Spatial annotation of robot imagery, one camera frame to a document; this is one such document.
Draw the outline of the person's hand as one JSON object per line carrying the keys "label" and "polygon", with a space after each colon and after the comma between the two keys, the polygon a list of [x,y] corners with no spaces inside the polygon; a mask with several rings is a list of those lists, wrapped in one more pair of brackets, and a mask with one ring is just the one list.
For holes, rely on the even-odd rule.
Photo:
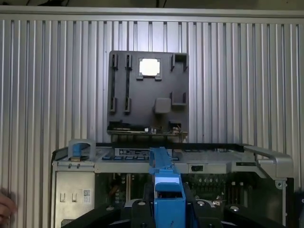
{"label": "person's hand", "polygon": [[16,203],[6,194],[4,188],[0,189],[0,225],[7,225],[17,212]]}

